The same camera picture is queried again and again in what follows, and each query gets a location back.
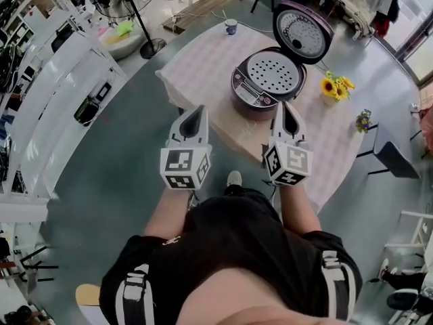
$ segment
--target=mug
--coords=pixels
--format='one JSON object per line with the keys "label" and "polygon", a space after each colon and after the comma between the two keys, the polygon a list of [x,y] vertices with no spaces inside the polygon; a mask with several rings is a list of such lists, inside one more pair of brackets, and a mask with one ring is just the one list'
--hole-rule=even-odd
{"label": "mug", "polygon": [[225,32],[229,35],[234,35],[237,30],[237,20],[236,19],[227,19],[225,21]]}

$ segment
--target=rice cooker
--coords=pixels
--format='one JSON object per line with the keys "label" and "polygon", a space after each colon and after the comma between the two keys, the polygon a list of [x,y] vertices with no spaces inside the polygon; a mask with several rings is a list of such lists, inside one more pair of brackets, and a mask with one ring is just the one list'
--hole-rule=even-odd
{"label": "rice cooker", "polygon": [[309,8],[282,1],[273,14],[273,34],[280,47],[252,54],[231,75],[236,110],[255,121],[272,119],[279,101],[296,98],[307,76],[304,64],[326,54],[334,31]]}

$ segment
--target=flower pot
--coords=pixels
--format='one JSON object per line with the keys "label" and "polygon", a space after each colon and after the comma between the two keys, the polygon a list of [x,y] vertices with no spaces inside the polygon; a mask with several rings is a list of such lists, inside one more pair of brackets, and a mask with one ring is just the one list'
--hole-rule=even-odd
{"label": "flower pot", "polygon": [[325,103],[325,105],[329,106],[329,107],[332,107],[333,105],[335,105],[338,102],[337,99],[334,99],[333,97],[325,95],[324,93],[321,93],[320,97],[321,97],[322,101]]}

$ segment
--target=shirt logo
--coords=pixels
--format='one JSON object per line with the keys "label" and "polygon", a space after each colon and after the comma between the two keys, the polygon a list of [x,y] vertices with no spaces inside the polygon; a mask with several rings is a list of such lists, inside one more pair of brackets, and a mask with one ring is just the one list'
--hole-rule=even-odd
{"label": "shirt logo", "polygon": [[168,240],[167,242],[162,243],[162,245],[163,245],[163,246],[166,246],[167,244],[176,243],[176,242],[179,241],[179,238],[180,238],[180,236],[174,237],[174,238],[172,238],[171,240]]}

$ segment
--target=yellow flower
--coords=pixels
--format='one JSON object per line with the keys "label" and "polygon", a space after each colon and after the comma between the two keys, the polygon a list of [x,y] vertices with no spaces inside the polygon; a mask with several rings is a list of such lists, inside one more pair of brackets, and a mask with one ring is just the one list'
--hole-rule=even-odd
{"label": "yellow flower", "polygon": [[347,77],[341,76],[340,80],[347,89],[355,88],[355,85],[352,82],[350,82],[350,79],[348,79]]}
{"label": "yellow flower", "polygon": [[322,88],[322,92],[330,96],[332,98],[335,98],[337,95],[337,87],[333,81],[330,79],[323,79],[320,83],[320,86]]}
{"label": "yellow flower", "polygon": [[347,88],[341,83],[337,84],[337,90],[336,91],[337,91],[337,95],[335,96],[335,98],[338,101],[345,100],[349,97],[349,94],[347,92]]}

